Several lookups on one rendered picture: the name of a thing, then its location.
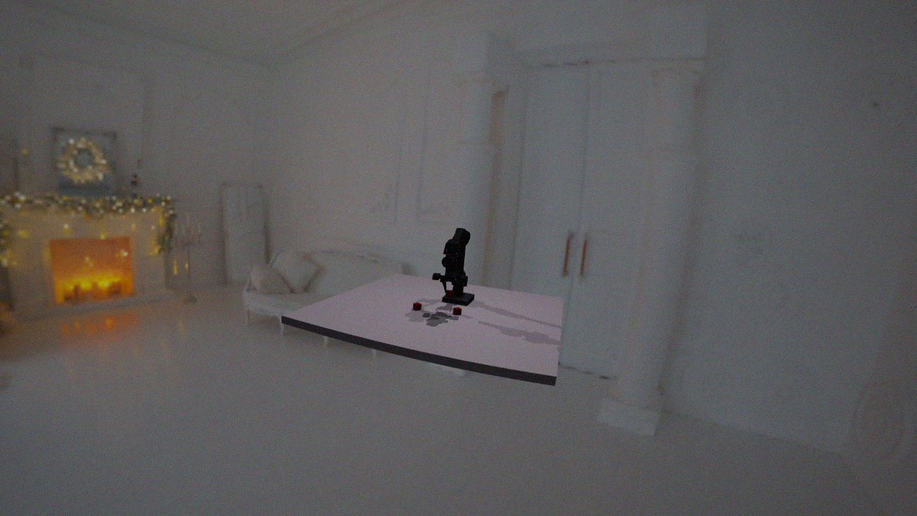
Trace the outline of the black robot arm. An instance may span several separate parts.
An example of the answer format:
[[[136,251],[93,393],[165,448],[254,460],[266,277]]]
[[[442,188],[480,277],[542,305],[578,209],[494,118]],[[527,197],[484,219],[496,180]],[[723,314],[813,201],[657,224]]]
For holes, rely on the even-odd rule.
[[[458,280],[461,275],[466,273],[463,270],[464,267],[464,258],[465,258],[465,249],[469,240],[471,239],[471,233],[466,231],[463,228],[456,228],[456,233],[452,239],[448,240],[448,244],[445,245],[444,254],[446,255],[442,260],[442,265],[446,269],[445,281],[452,283],[454,285],[454,280]],[[448,251],[446,251],[448,250]],[[449,270],[449,267],[456,267],[453,271]],[[463,287],[467,287],[467,283],[456,284],[453,296],[464,296]]]

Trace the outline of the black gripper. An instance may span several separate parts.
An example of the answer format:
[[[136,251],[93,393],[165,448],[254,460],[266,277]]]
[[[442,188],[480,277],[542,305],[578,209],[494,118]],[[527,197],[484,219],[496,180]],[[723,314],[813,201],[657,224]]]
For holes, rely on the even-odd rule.
[[[449,267],[449,270],[450,270],[450,271],[453,271],[454,269],[456,269],[456,267]],[[445,281],[445,278],[446,278],[445,275],[440,275],[440,273],[433,273],[433,276],[432,276],[432,279],[433,279],[433,280],[438,280],[438,279],[440,279],[440,283],[442,283],[442,284],[444,285],[444,290],[445,290],[445,293],[446,293],[446,281]],[[454,287],[453,287],[453,290],[452,290],[452,294],[453,294],[453,292],[454,292],[454,290],[455,290],[456,284],[459,284],[459,283],[467,283],[467,282],[468,282],[468,277],[465,277],[465,275],[461,275],[460,277],[458,277],[458,280],[454,280]]]

